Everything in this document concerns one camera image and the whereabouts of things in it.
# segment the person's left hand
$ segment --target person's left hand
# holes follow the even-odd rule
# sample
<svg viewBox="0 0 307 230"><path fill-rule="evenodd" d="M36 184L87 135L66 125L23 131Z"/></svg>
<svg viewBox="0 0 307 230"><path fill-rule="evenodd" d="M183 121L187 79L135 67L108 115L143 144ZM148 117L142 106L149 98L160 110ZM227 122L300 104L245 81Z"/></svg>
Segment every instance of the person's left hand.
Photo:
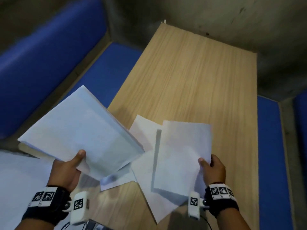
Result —
<svg viewBox="0 0 307 230"><path fill-rule="evenodd" d="M71 193L78 185L81 174L76 168L85 156L85 151L81 149L70 161L63 162L55 159L47 185L61 186Z"/></svg>

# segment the forearm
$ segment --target forearm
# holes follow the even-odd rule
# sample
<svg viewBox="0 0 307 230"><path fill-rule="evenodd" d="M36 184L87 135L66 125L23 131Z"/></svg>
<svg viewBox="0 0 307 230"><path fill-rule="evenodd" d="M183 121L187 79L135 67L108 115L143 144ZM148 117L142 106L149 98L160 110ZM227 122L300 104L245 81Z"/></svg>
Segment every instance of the forearm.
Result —
<svg viewBox="0 0 307 230"><path fill-rule="evenodd" d="M227 208L217 216L220 230L251 230L240 212L235 208Z"/></svg>
<svg viewBox="0 0 307 230"><path fill-rule="evenodd" d="M54 225L42 220L24 219L15 230L53 230Z"/></svg>

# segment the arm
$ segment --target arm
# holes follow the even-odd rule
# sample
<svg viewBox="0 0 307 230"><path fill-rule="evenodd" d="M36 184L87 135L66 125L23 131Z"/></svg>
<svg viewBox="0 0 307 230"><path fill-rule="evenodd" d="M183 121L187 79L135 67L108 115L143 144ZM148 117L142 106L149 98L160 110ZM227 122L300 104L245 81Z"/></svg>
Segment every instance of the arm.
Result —
<svg viewBox="0 0 307 230"><path fill-rule="evenodd" d="M212 154L211 165L209 165L203 158L199 158L198 162L203 168L204 182L206 185L225 183L226 168L216 155ZM240 212L235 208L222 210L217 216L217 224L220 230L251 230Z"/></svg>
<svg viewBox="0 0 307 230"><path fill-rule="evenodd" d="M71 193L78 185L81 172L76 168L84 157L85 151L80 150L71 161L54 160L47 185L61 186ZM54 227L43 220L24 219L15 230L53 230Z"/></svg>

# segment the person's right hand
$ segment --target person's right hand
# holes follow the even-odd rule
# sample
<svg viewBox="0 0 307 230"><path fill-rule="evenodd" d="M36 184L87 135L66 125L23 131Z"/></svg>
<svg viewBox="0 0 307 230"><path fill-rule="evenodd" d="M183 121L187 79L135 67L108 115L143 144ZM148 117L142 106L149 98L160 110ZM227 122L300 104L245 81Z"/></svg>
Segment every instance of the person's right hand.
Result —
<svg viewBox="0 0 307 230"><path fill-rule="evenodd" d="M211 155L211 165L203 158L199 158L198 163L203 168L204 182L207 186L213 183L225 183L226 168L216 155Z"/></svg>

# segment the paper on table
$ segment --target paper on table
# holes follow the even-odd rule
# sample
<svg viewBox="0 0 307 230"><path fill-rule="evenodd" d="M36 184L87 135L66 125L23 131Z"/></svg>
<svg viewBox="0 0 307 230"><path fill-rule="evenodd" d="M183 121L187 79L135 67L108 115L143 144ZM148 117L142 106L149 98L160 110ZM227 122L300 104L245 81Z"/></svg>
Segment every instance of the paper on table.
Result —
<svg viewBox="0 0 307 230"><path fill-rule="evenodd" d="M111 189L113 187L123 185L128 182L136 182L136 178L131 169L131 165L125 165L116 173L111 174L100 180L100 191Z"/></svg>
<svg viewBox="0 0 307 230"><path fill-rule="evenodd" d="M35 123L19 139L63 161L80 149L86 160L78 169L100 180L141 155L141 144L81 86Z"/></svg>
<svg viewBox="0 0 307 230"><path fill-rule="evenodd" d="M154 188L204 196L206 185L197 160L211 162L211 141L208 124L163 121Z"/></svg>
<svg viewBox="0 0 307 230"><path fill-rule="evenodd" d="M157 223L187 200L185 196L153 188L161 127L138 115L130 128L145 150L131 167Z"/></svg>
<svg viewBox="0 0 307 230"><path fill-rule="evenodd" d="M12 230L20 223L34 194L46 186L52 163L0 151L0 226Z"/></svg>

